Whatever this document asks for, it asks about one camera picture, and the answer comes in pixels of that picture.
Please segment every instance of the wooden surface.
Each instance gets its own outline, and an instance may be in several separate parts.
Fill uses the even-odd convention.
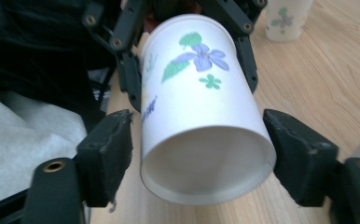
[[[336,143],[340,161],[351,156],[360,145],[360,0],[315,0],[295,42],[269,42],[264,29],[263,12],[251,35],[259,77],[254,96],[260,111],[288,113]],[[109,112],[131,108],[118,87],[112,93]],[[93,209],[91,223],[329,223],[329,200],[324,208],[299,207],[274,175],[227,203],[165,202],[151,194],[139,176],[140,131],[140,114],[135,112],[133,160],[118,191],[117,209]]]

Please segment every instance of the white cup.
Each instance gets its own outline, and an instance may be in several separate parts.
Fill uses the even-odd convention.
[[[299,39],[313,0],[269,0],[266,6],[267,39],[286,42]]]
[[[140,60],[141,177],[151,192],[221,203],[268,177],[276,154],[224,27],[174,17],[152,32]]]

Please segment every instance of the paper cup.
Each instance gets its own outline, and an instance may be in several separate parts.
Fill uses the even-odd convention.
[[[140,60],[141,177],[150,191],[203,205],[266,179],[276,154],[224,27],[201,15],[172,18]]]
[[[313,0],[269,0],[266,7],[267,39],[285,42],[299,38]]]

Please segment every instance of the blue flower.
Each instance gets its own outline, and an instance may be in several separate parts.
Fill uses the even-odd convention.
[[[187,52],[181,54],[172,63],[184,63],[193,60],[198,72],[204,72],[212,68],[213,63],[225,71],[229,71],[229,66],[222,59],[226,57],[226,54],[218,49],[210,50],[204,44],[192,46],[192,49],[196,52]]]

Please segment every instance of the light wood tabletop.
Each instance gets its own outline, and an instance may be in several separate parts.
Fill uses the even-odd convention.
[[[251,42],[262,113],[276,109],[301,120],[339,148],[339,161],[360,145],[360,0],[314,0],[299,40],[273,43],[265,37],[261,13]],[[115,75],[109,111],[133,113],[133,158],[117,194],[117,208],[92,210],[92,224],[329,223],[329,200],[320,208],[294,203],[274,175],[242,197],[210,206],[168,203],[150,193],[139,175],[140,114],[118,90]]]

